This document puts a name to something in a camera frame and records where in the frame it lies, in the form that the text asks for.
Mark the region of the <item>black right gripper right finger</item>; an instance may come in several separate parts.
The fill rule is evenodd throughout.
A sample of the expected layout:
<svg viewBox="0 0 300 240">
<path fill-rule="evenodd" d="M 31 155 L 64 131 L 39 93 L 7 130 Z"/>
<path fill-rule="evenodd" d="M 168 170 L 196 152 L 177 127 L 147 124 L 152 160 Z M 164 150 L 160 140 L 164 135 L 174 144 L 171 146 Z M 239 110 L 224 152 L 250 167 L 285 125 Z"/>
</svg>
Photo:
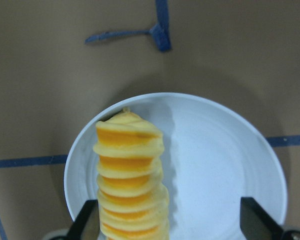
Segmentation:
<svg viewBox="0 0 300 240">
<path fill-rule="evenodd" d="M 240 199 L 240 229 L 247 240 L 300 240 L 300 230 L 284 230 L 252 197 Z"/>
</svg>

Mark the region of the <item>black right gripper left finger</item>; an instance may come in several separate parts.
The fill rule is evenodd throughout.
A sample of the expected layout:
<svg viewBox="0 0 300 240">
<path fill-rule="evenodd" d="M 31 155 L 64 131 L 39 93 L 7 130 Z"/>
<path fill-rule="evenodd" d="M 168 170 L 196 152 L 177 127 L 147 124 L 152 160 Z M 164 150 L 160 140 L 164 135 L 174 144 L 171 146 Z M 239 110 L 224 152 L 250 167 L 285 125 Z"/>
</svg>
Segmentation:
<svg viewBox="0 0 300 240">
<path fill-rule="evenodd" d="M 95 199 L 87 200 L 71 227 L 56 230 L 44 236 L 46 240 L 97 240 L 100 235 L 99 205 Z"/>
</svg>

